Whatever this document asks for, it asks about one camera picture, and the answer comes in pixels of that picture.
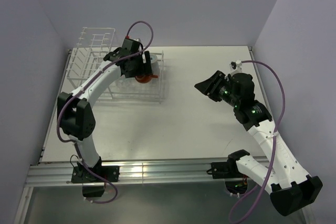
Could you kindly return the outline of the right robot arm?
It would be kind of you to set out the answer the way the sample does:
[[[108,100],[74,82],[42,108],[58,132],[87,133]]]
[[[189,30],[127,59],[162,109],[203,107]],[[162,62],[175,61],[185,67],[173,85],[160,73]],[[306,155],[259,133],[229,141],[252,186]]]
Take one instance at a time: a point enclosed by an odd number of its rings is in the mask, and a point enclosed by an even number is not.
[[[256,140],[270,162],[271,173],[246,150],[229,154],[228,173],[244,174],[255,183],[266,184],[274,208],[287,216],[315,201],[323,183],[311,176],[294,157],[279,133],[267,108],[255,99],[255,84],[250,74],[225,75],[217,71],[194,86],[215,102],[225,101],[233,107],[234,116]]]

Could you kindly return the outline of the orange and black cup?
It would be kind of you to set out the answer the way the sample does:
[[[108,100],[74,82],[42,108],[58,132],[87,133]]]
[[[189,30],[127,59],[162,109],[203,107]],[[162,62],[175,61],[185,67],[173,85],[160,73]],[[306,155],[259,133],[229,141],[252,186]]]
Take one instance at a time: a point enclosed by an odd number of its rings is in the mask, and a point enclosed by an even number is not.
[[[157,79],[158,77],[159,77],[159,76],[156,75],[156,74],[142,75],[142,76],[136,76],[136,77],[135,77],[135,80],[136,80],[138,83],[145,84],[145,83],[149,83],[152,79]]]

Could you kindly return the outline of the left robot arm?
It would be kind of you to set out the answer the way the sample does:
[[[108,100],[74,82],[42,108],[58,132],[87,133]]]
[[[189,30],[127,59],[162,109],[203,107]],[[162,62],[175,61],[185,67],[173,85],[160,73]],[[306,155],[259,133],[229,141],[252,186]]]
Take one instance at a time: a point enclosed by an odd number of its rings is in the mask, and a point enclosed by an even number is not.
[[[151,75],[150,53],[139,41],[126,36],[121,47],[107,53],[98,69],[71,93],[57,98],[57,135],[61,142],[72,143],[78,156],[75,171],[84,182],[107,182],[93,141],[96,119],[93,106],[98,98],[121,76],[135,78]]]

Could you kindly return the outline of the grey footed mug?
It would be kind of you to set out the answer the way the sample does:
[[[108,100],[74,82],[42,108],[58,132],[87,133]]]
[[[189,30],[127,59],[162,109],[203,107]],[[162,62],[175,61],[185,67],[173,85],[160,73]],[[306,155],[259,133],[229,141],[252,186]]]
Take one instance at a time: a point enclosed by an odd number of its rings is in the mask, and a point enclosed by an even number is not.
[[[151,60],[151,68],[154,76],[160,75],[160,66],[158,57],[155,54],[150,54],[150,60]]]

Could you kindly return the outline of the clear glass cup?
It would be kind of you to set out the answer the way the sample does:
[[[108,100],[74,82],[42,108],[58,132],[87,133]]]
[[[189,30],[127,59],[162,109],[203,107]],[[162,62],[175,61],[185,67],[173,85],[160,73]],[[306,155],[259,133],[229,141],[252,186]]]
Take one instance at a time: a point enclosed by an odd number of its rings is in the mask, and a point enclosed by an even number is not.
[[[137,81],[133,78],[119,79],[116,81],[116,88],[120,92],[133,92],[137,88]]]

